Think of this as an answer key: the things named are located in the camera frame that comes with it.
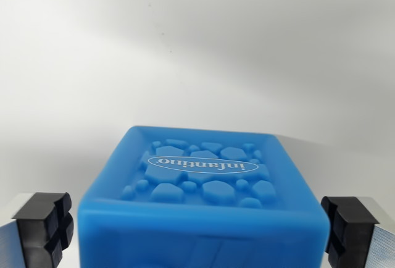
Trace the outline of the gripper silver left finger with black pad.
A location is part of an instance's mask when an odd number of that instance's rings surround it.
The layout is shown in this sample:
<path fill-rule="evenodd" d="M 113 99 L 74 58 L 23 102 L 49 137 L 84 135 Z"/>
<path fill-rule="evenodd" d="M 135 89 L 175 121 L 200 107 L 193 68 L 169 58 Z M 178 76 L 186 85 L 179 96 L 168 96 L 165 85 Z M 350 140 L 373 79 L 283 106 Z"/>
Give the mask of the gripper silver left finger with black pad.
<path fill-rule="evenodd" d="M 57 267 L 72 241 L 68 193 L 21 193 L 1 209 L 1 267 Z"/>

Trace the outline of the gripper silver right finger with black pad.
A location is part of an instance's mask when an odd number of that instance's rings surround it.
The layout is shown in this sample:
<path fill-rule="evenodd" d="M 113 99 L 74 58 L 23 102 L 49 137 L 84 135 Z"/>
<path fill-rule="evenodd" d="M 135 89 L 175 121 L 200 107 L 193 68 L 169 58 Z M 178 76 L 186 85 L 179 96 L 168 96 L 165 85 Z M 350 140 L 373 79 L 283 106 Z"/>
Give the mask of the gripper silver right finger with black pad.
<path fill-rule="evenodd" d="M 325 196 L 332 267 L 394 267 L 394 219 L 369 197 Z"/>

